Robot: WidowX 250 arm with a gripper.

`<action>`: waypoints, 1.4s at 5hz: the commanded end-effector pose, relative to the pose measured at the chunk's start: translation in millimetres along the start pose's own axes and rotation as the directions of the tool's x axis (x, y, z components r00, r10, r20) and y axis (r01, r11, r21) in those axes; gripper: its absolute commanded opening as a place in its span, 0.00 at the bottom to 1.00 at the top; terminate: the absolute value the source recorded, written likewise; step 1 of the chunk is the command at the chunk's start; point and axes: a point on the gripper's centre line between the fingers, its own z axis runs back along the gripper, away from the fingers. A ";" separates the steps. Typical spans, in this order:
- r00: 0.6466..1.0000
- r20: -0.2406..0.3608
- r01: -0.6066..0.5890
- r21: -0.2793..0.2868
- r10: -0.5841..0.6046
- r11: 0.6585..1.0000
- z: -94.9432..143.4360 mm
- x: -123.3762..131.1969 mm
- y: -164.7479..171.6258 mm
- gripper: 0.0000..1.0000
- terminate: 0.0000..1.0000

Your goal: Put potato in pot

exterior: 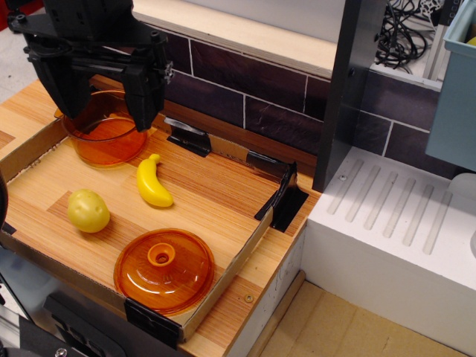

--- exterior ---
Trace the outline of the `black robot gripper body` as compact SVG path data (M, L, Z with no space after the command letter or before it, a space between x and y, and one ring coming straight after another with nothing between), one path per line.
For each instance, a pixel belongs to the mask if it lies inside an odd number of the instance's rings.
M95 74L124 86L165 86L172 77L167 35L136 19L132 1L44 1L28 15L8 1L8 25L44 86L87 86Z

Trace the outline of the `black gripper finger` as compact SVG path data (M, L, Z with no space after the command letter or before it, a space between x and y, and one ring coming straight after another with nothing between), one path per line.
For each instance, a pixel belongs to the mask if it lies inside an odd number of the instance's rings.
M33 61L32 64L59 110L71 119L80 115L91 97L87 76L65 61Z
M120 76L126 105L139 132L151 128L164 108L166 80L161 72L142 65L128 65Z

